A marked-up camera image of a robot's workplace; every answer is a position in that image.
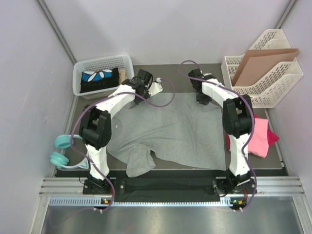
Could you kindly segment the grey t shirt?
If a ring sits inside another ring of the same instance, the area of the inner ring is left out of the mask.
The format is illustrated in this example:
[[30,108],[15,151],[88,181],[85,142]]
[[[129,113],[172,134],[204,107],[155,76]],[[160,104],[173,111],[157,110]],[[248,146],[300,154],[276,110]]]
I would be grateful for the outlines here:
[[208,170],[226,169],[221,108],[198,104],[195,93],[160,93],[146,102],[127,105],[112,119],[107,152],[137,177],[156,167],[151,156]]

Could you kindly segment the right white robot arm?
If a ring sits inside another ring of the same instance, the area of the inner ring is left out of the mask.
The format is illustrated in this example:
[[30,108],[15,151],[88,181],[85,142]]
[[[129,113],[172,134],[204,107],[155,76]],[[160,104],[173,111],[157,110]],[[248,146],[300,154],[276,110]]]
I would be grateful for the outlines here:
[[251,179],[248,159],[248,143],[254,131],[254,113],[248,95],[238,95],[226,88],[211,74],[200,69],[188,73],[196,93],[196,101],[207,105],[215,101],[222,108],[222,126],[230,139],[231,161],[228,169],[228,188],[239,193]]

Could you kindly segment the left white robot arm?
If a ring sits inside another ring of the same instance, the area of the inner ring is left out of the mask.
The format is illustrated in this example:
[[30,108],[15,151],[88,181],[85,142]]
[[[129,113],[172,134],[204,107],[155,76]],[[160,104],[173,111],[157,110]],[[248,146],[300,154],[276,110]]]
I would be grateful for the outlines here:
[[109,191],[111,182],[105,178],[109,174],[107,164],[106,146],[112,136],[112,118],[125,105],[134,102],[139,104],[142,99],[136,94],[148,99],[163,88],[161,80],[153,81],[153,75],[140,69],[138,75],[132,79],[126,79],[109,95],[109,100],[101,101],[82,117],[79,127],[79,135],[87,149],[90,161],[90,176],[88,179],[94,183],[94,188],[99,193]]

